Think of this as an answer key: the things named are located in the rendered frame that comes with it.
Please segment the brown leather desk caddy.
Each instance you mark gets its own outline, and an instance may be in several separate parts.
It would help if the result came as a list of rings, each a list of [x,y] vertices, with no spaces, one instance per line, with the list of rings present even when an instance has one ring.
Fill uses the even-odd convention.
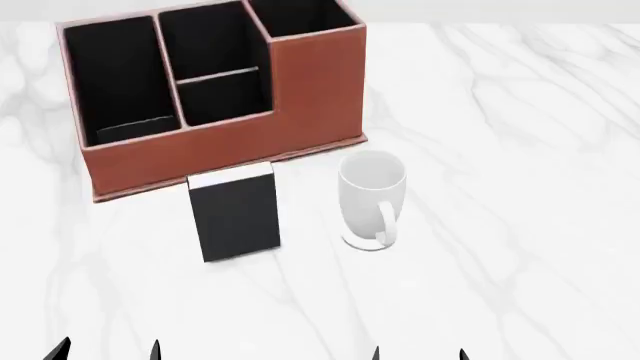
[[[366,139],[367,28],[343,0],[207,0],[56,30],[96,202]]]

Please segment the white ceramic mug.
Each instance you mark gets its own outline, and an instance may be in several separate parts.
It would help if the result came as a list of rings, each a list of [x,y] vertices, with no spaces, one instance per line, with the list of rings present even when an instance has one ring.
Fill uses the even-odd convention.
[[[381,251],[398,238],[407,187],[400,159],[381,150],[347,155],[338,167],[338,197],[346,226],[343,241],[359,251]]]

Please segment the black box with white top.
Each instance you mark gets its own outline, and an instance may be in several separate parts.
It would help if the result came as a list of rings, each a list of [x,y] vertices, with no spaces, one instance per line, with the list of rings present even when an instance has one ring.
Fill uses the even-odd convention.
[[[268,161],[187,177],[205,262],[281,245],[275,174]]]

